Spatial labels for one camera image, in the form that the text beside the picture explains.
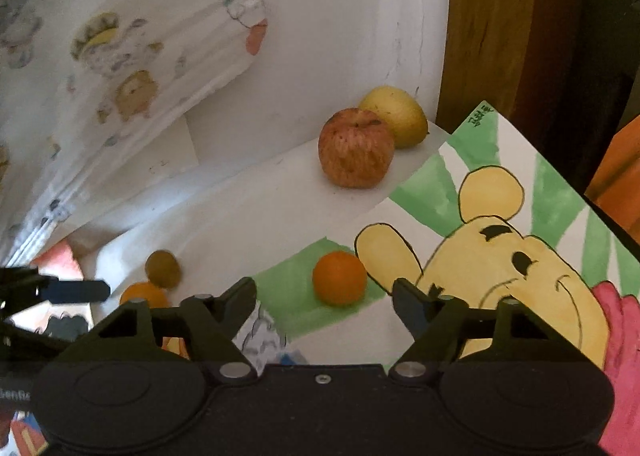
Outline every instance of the cartoon bear ear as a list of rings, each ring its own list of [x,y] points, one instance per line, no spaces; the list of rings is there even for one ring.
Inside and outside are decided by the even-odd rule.
[[[507,169],[490,165],[466,175],[458,201],[465,223],[478,216],[498,216],[508,221],[522,208],[524,189]]]
[[[416,284],[422,275],[420,262],[409,243],[391,225],[377,223],[362,230],[355,251],[369,277],[387,293],[401,277]]]

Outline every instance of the cartoon print fabric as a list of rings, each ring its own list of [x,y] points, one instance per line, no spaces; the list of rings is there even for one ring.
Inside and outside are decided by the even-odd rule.
[[[0,262],[255,60],[264,0],[2,0]]]
[[[356,253],[369,274],[365,298],[348,308],[313,293],[315,263],[336,249]],[[373,210],[254,279],[275,327],[309,363],[388,368],[413,343],[388,294],[399,277],[473,307],[522,301],[609,376],[616,405],[600,445],[635,454],[640,263],[487,103]],[[471,339],[459,356],[491,344]]]

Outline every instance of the cartoon eyebrow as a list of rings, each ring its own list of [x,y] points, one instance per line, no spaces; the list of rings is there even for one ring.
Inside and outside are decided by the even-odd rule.
[[[480,233],[484,235],[484,238],[487,241],[490,241],[494,237],[498,237],[499,235],[503,235],[504,233],[511,233],[511,227],[507,227],[506,225],[491,225],[486,227],[485,229],[480,230]]]

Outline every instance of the white curtain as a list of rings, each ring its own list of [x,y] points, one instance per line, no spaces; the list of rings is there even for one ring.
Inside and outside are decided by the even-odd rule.
[[[0,0],[0,264],[242,73],[264,0]]]

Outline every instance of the yellow pear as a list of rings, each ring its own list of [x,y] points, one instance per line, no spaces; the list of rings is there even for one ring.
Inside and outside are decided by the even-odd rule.
[[[396,149],[414,147],[429,134],[429,123],[420,105],[408,92],[397,87],[376,87],[358,107],[375,112],[388,124]]]

